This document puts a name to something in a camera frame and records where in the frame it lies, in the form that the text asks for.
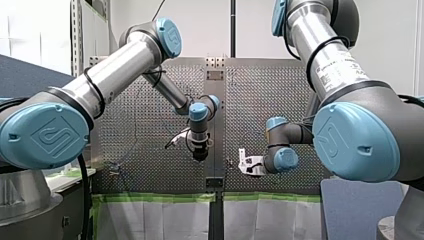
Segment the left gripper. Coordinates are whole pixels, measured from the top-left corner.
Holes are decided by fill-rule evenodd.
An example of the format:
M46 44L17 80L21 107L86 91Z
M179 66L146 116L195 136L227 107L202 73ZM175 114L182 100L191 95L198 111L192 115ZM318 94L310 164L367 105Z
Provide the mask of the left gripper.
M209 147L208 146L195 146L193 150L193 159L202 162L208 157Z

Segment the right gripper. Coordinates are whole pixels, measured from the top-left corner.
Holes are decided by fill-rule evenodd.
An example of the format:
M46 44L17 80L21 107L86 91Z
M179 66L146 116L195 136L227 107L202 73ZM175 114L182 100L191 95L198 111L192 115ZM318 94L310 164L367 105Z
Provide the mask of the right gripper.
M248 167L247 173L251 176L260 177L260 176L265 176L267 174L267 171L261 163L257 163Z

